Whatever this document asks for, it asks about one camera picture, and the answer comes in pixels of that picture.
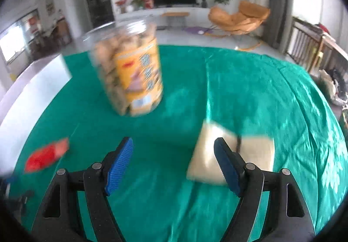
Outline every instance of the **red packet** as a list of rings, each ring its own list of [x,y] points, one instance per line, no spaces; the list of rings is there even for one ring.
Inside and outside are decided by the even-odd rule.
[[[37,149],[33,152],[25,163],[24,172],[35,172],[42,170],[62,157],[69,149],[69,140],[64,138]]]

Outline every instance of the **yellow label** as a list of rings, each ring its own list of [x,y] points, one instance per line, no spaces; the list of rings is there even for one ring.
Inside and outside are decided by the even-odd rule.
[[[162,95],[162,76],[156,39],[114,57],[119,81],[132,115],[151,111]]]

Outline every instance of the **metal screw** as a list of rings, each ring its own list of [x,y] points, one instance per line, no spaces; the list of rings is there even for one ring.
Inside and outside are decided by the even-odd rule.
[[[92,168],[93,169],[100,169],[102,167],[102,163],[94,163],[93,165],[92,165]]]
[[[57,174],[63,175],[65,173],[65,169],[58,169]]]
[[[247,163],[247,164],[245,165],[245,167],[246,167],[247,169],[250,169],[250,170],[255,169],[255,165],[254,165],[253,163]]]
[[[290,175],[290,171],[288,169],[282,169],[281,172],[285,175]]]

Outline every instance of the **beige sponge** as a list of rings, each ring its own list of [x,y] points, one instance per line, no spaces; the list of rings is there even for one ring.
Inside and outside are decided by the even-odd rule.
[[[224,185],[225,178],[214,155],[214,141],[222,137],[233,152],[236,152],[237,136],[214,122],[204,122],[189,167],[187,179]],[[262,170],[273,171],[274,141],[267,136],[241,138],[240,155]]]

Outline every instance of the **railing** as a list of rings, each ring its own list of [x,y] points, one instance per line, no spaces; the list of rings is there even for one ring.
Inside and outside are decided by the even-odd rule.
[[[286,53],[312,75],[319,69],[335,68],[348,81],[348,54],[331,36],[314,25],[293,18]]]

